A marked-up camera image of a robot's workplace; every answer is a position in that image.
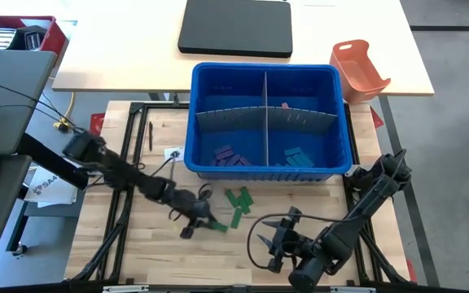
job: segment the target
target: blue plastic bin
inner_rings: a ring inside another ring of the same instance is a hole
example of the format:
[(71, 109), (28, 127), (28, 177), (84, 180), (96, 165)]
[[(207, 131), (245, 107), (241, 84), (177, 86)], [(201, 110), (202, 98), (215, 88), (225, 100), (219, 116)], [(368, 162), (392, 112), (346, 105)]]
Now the blue plastic bin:
[[(269, 109), (282, 103), (337, 118), (325, 133), (272, 129), (268, 116), (252, 129), (204, 132), (196, 115), (238, 107)], [(225, 145), (252, 165), (212, 166), (214, 151)], [(275, 167), (284, 164), (284, 151), (295, 147), (314, 166)], [(337, 70), (331, 65), (198, 64), (191, 82), (184, 162), (204, 179), (321, 181), (347, 172), (352, 157)]]

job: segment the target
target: wooden table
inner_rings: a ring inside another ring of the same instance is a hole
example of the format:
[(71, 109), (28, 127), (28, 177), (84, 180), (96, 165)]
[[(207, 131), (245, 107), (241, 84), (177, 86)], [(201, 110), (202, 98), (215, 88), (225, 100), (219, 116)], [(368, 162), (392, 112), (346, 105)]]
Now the wooden table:
[[(107, 146), (116, 152), (120, 152), (121, 149), (129, 104), (127, 101), (112, 101), (107, 107), (101, 135), (107, 141)], [(381, 152), (370, 107), (363, 103), (351, 106), (350, 109), (360, 161), (362, 164), (373, 164)], [(153, 151), (149, 151), (145, 143), (141, 160), (146, 165), (145, 173), (153, 172), (162, 164), (164, 149), (184, 146), (187, 117), (187, 110), (160, 109), (148, 112), (147, 120), (153, 124)], [(129, 160), (136, 140), (136, 128), (137, 126), (134, 126)], [(159, 175), (167, 177), (169, 167), (163, 168)], [(195, 173), (187, 170), (183, 162), (176, 163), (174, 180), (179, 188), (194, 192), (205, 183)], [(249, 262), (245, 248), (249, 226), (259, 216), (272, 212), (288, 212), (290, 206), (295, 206), (306, 214), (336, 219), (347, 213), (341, 176), (333, 176), (321, 184), (276, 181), (212, 181), (211, 183), (213, 214), (222, 223), (229, 223), (234, 211), (226, 201), (223, 190), (231, 188), (236, 192), (242, 186), (248, 187), (255, 203), (251, 206), (252, 212), (243, 216), (239, 228), (229, 229), (226, 234), (197, 229), (192, 239), (180, 239), (179, 234), (186, 225), (186, 220), (182, 218), (176, 222), (169, 221), (170, 208), (149, 202), (136, 191), (125, 243), (122, 281), (134, 278), (136, 284), (152, 285), (206, 286), (238, 283), (288, 286), (287, 275), (291, 272), (290, 263), (283, 266), (281, 274), (274, 274), (257, 269)], [(65, 272), (66, 278), (73, 277), (81, 271), (102, 243), (111, 197), (112, 190), (105, 186), (94, 187), (86, 192)], [(378, 210), (372, 222), (378, 246), (399, 274), (408, 278), (392, 200), (387, 201)], [(327, 223), (303, 219), (296, 228), (303, 234), (315, 237), (325, 225)], [(257, 226), (255, 233), (271, 238), (274, 234), (271, 228), (264, 225)], [(259, 264), (267, 264), (270, 255), (257, 237), (252, 238), (251, 249)], [(369, 254), (366, 249), (364, 252), (367, 273), (372, 276)], [(108, 273), (112, 270), (113, 259), (114, 248), (108, 258)], [(354, 257), (335, 276), (324, 274), (319, 285), (344, 285), (348, 279), (357, 280)]]
[(188, 92), (201, 62), (329, 63), (333, 45), (370, 43), (386, 95), (433, 95), (399, 0), (291, 0), (289, 59), (182, 54), (177, 43), (186, 0), (100, 2), (81, 18), (52, 88), (58, 91)]

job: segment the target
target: floor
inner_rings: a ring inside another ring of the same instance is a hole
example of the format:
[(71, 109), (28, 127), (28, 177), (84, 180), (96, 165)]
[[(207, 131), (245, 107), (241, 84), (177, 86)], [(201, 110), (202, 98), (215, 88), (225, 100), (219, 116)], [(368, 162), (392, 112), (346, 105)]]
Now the floor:
[[(401, 0), (412, 25), (465, 25), (469, 0)], [(415, 33), (434, 85), (433, 98), (390, 98), (392, 113), (441, 286), (469, 290), (469, 33)], [(64, 112), (68, 93), (45, 94)], [(72, 120), (88, 127), (90, 114), (104, 112), (112, 99), (147, 99), (146, 94), (79, 94)], [(379, 102), (373, 107), (382, 115)], [(36, 113), (28, 133), (60, 152), (69, 135), (55, 131), (53, 121)], [(388, 134), (378, 129), (384, 153)], [(426, 283), (402, 195), (394, 202), (407, 258), (418, 280)], [(31, 218), (23, 241), (30, 250), (19, 259), (4, 252), (15, 223), (17, 203), (0, 242), (0, 286), (58, 282), (63, 278), (76, 219)]]

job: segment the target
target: black laptop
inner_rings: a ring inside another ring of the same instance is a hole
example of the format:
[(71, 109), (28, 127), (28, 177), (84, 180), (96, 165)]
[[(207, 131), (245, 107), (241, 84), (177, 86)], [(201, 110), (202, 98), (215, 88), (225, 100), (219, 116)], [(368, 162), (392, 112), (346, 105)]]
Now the black laptop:
[(256, 0), (187, 0), (182, 53), (289, 58), (291, 6)]

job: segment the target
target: white sticker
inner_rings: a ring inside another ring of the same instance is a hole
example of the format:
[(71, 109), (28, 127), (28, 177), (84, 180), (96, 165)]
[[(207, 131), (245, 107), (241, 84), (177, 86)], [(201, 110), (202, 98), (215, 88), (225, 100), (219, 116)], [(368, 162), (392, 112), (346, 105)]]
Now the white sticker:
[(175, 157), (175, 162), (184, 160), (184, 146), (172, 147), (170, 149), (165, 149), (164, 150), (164, 160), (167, 160), (167, 159), (171, 158), (171, 154), (173, 154), (175, 151), (177, 152), (176, 153), (177, 156)]
[(73, 203), (77, 188), (52, 172), (37, 167), (24, 200), (41, 203)]

